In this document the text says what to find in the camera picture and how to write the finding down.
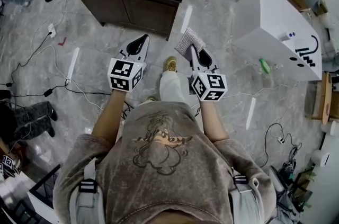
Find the white table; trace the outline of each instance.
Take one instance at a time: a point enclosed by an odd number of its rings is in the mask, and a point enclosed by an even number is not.
[[[295,80],[322,78],[319,36],[287,0],[239,0],[232,41]]]

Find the white cube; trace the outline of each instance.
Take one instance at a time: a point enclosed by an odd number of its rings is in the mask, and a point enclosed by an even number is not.
[[[111,58],[107,73],[110,87],[120,91],[132,92],[142,79],[142,71],[145,67],[145,63]]]
[[[227,92],[224,74],[193,73],[192,88],[201,102],[218,102]]]

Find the gray marble floor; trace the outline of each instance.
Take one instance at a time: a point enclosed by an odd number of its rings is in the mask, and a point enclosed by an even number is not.
[[[168,56],[175,55],[179,61],[178,75],[184,96],[187,103],[193,106],[192,112],[196,113],[198,100],[189,95],[186,81],[191,73],[189,63],[174,50],[182,36],[180,30],[186,8],[191,5],[193,12],[189,27],[197,32],[217,57],[221,71],[227,78],[229,90],[226,96],[235,95],[217,104],[225,128],[231,137],[239,140],[255,161],[262,165],[266,160],[266,129],[273,122],[280,122],[284,132],[291,133],[294,143],[302,142],[302,148],[296,156],[297,170],[300,171],[309,162],[312,151],[318,148],[322,137],[319,122],[305,118],[307,83],[294,82],[285,76],[279,67],[273,67],[270,76],[264,74],[255,58],[231,44],[233,8],[237,1],[183,0],[169,41],[150,34],[147,70],[141,83],[133,93],[128,94],[128,102],[137,105],[148,95],[157,95],[163,62]],[[54,0],[50,3],[34,0],[27,8],[7,5],[3,13],[5,16],[0,18],[1,83],[10,81],[10,73],[18,62],[26,62],[32,53],[31,50],[37,48],[48,33],[47,26],[53,21],[56,24],[57,36],[48,39],[40,50],[53,46],[58,68],[66,75],[74,50],[79,48],[73,80],[82,90],[109,92],[106,72],[110,58],[116,55],[125,41],[142,34],[141,31],[115,25],[101,27],[80,0]],[[65,45],[59,46],[58,43],[65,37]],[[14,74],[13,93],[43,93],[51,87],[64,84],[65,78],[56,69],[54,57],[54,50],[49,47],[32,58],[26,67],[20,68]],[[74,84],[70,87],[77,90]],[[263,88],[276,89],[260,91]],[[254,115],[250,128],[246,130],[245,124],[252,100],[249,95],[255,93]],[[89,95],[88,99],[104,107],[108,97]],[[58,112],[59,120],[53,122],[56,136],[50,138],[45,133],[29,141],[28,153],[35,164],[49,170],[65,160],[79,134],[92,129],[101,110],[89,104],[84,95],[68,92],[64,88],[55,89],[48,98],[15,99],[17,104],[24,106],[44,100],[50,101]],[[272,135],[281,135],[280,129],[273,128]],[[274,165],[279,168],[288,160],[291,148],[289,141],[281,145],[268,135],[269,161],[266,167]]]

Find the white cylinder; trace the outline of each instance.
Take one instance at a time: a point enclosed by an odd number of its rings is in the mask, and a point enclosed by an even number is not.
[[[316,166],[324,167],[329,159],[329,153],[322,150],[315,150],[312,154],[311,160]]]
[[[323,132],[331,135],[338,136],[339,135],[339,126],[336,121],[329,121],[327,124],[321,126]]]

